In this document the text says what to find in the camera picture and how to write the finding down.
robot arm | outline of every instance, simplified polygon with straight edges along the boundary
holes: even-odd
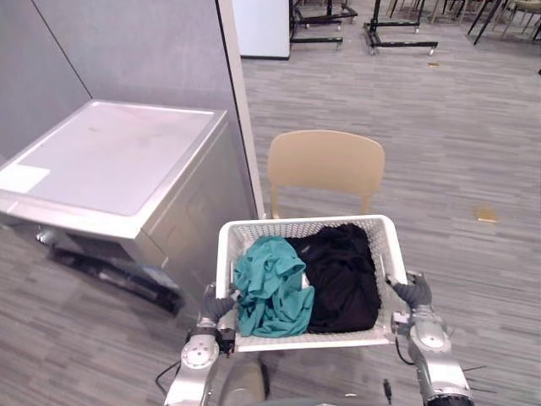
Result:
[[[417,369],[421,396],[426,406],[473,406],[471,390],[462,368],[451,352],[451,340],[443,320],[432,310],[432,293],[423,276],[413,284],[390,280],[410,315],[395,314],[394,327],[407,336],[408,352]]]
[[[214,285],[207,287],[203,295],[202,313],[180,354],[180,367],[167,393],[165,406],[207,404],[220,353],[229,354],[232,351],[235,320],[234,317],[223,316],[234,304],[234,298],[216,299]]]
[[[466,377],[452,355],[445,324],[432,310],[432,293],[424,277],[413,276],[413,283],[408,285],[388,279],[410,307],[409,315],[393,315],[393,326],[407,337],[424,405],[473,406]],[[220,353],[229,354],[234,345],[235,317],[223,317],[233,305],[232,298],[216,299],[212,287],[205,291],[203,314],[183,347],[180,371],[165,406],[206,404],[216,361]]]

beige chair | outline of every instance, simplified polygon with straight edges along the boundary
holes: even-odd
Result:
[[[383,147],[360,135],[324,129],[280,134],[270,144],[267,160],[272,217],[279,218],[281,186],[354,194],[365,214],[380,189],[384,166]]]

clothes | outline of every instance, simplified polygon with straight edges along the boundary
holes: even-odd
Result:
[[[364,230],[343,224],[287,242],[305,262],[315,288],[309,332],[356,332],[374,326],[381,299]]]
[[[241,291],[243,336],[285,337],[306,331],[314,288],[301,288],[306,265],[282,237],[262,237],[238,261],[233,283]]]

white plastic basket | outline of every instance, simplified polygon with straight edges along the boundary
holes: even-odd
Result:
[[[218,243],[216,271],[216,297],[229,295],[232,271],[238,259],[263,236],[305,237],[317,233],[325,226],[337,227],[352,223],[361,227],[369,237],[370,251],[376,268],[376,280],[381,297],[381,308],[374,327],[364,332],[304,333],[299,336],[264,338],[241,337],[235,339],[236,351],[269,351],[293,348],[355,347],[390,343],[391,315],[404,310],[404,305],[392,288],[385,282],[390,274],[407,283],[402,254],[396,236],[395,225],[385,216],[320,217],[285,220],[253,220],[229,222],[221,228]]]

gray carpet floor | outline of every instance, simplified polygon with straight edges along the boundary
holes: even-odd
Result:
[[[539,44],[521,36],[520,19],[504,40],[500,25],[475,47],[467,23],[439,19],[418,36],[381,31],[435,39],[433,57],[415,48],[371,57],[359,30],[372,3],[350,3],[360,15],[342,27],[340,49],[296,45],[288,62],[243,61],[265,203],[266,152],[277,134],[338,129],[378,140],[386,167],[371,212],[396,223],[407,269],[426,273],[462,366],[487,365],[467,374],[473,387],[496,392],[475,392],[476,404],[540,405]],[[301,35],[329,30],[338,34]],[[297,189],[284,190],[282,203],[290,217],[358,209],[349,196]],[[500,221],[476,221],[479,205]],[[153,379],[176,360],[188,321],[53,265],[6,231],[0,264],[1,405],[161,404]],[[415,371],[391,346],[261,358],[272,398],[351,393],[384,405],[388,378],[393,404],[420,404]]]

